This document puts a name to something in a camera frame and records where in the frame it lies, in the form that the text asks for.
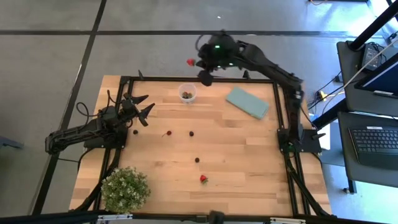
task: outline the green plant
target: green plant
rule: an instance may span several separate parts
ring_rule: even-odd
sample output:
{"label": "green plant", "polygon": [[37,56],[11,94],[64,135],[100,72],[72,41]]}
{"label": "green plant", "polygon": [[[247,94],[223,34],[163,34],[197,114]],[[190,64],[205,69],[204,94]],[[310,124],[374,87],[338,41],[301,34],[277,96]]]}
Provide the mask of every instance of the green plant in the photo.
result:
{"label": "green plant", "polygon": [[130,213],[140,209],[150,195],[146,176],[136,168],[115,169],[102,183],[102,200],[108,211]]}

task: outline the red strawberry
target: red strawberry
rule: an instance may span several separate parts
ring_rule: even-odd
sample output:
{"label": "red strawberry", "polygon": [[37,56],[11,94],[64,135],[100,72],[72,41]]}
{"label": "red strawberry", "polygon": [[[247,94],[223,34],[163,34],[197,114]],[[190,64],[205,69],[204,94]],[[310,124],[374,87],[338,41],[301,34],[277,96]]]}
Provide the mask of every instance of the red strawberry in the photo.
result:
{"label": "red strawberry", "polygon": [[191,67],[195,66],[195,59],[193,59],[193,58],[188,59],[187,64]]}
{"label": "red strawberry", "polygon": [[208,181],[208,179],[207,179],[207,177],[205,175],[201,175],[200,176],[200,182],[201,183],[205,184],[205,183],[207,183],[207,181]]}

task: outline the clear plastic cup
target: clear plastic cup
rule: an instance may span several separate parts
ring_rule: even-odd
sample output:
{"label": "clear plastic cup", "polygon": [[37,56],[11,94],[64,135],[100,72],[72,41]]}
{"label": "clear plastic cup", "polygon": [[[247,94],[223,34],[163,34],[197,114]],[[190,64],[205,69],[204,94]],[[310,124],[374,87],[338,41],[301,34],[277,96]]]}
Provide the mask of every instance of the clear plastic cup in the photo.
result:
{"label": "clear plastic cup", "polygon": [[[189,98],[189,99],[182,98],[182,93],[185,91],[187,93],[191,93],[192,98]],[[195,100],[195,97],[197,96],[197,88],[195,87],[195,85],[193,83],[184,83],[184,84],[180,85],[180,87],[178,88],[178,95],[183,103],[185,103],[185,104],[193,103],[193,101]]]}

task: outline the concrete floor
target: concrete floor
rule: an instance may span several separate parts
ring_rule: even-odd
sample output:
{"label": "concrete floor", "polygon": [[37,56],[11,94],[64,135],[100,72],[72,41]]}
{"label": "concrete floor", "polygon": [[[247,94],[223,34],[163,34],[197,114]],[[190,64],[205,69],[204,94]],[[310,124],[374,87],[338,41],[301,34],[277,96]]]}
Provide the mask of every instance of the concrete floor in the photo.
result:
{"label": "concrete floor", "polygon": [[[90,30],[100,0],[3,0],[0,29]],[[108,1],[100,30],[301,30],[361,32],[374,20],[365,3],[327,2],[321,6],[294,1]],[[186,66],[195,57],[197,36],[97,36],[78,95],[92,111],[103,75],[194,77]],[[234,36],[258,45],[275,63],[305,80],[312,93],[339,71],[339,37]],[[87,36],[0,35],[0,136],[23,142],[22,150],[0,150],[0,217],[26,215],[44,163],[44,138],[58,128],[87,44]],[[382,39],[373,39],[384,44]],[[228,70],[219,75],[238,77]],[[332,84],[325,91],[330,92]],[[70,127],[84,122],[75,112]],[[78,159],[81,144],[60,157]],[[398,222],[398,190],[358,183],[357,195],[345,195],[343,167],[323,166],[332,211],[342,218]],[[44,213],[68,210],[76,177],[76,164],[59,161],[44,206]],[[381,192],[385,197],[376,195]]]}

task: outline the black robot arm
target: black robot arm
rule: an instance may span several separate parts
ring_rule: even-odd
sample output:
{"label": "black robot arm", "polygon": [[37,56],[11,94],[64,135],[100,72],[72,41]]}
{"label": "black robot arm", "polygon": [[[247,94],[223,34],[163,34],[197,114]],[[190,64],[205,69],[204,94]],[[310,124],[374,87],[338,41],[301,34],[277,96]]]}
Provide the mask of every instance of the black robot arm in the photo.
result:
{"label": "black robot arm", "polygon": [[213,76],[210,74],[211,72],[219,68],[225,69],[228,67],[256,71],[276,81],[286,94],[286,110],[289,119],[289,127],[287,128],[282,148],[290,147],[291,145],[299,148],[300,140],[302,139],[299,114],[304,95],[301,79],[268,60],[262,50],[256,45],[240,40],[235,41],[223,31],[220,34],[212,35],[208,43],[201,46],[198,51],[198,56],[201,60],[196,65],[204,68],[198,76],[202,84],[206,86],[210,86],[212,83]]}
{"label": "black robot arm", "polygon": [[126,123],[139,118],[142,125],[147,126],[146,118],[155,105],[154,103],[139,111],[136,104],[144,101],[148,95],[133,97],[124,94],[120,102],[121,110],[108,106],[98,112],[98,117],[89,123],[63,131],[55,131],[45,138],[45,151],[50,155],[58,154],[72,144],[85,142],[85,147],[108,147],[122,144],[123,136],[127,135]]}

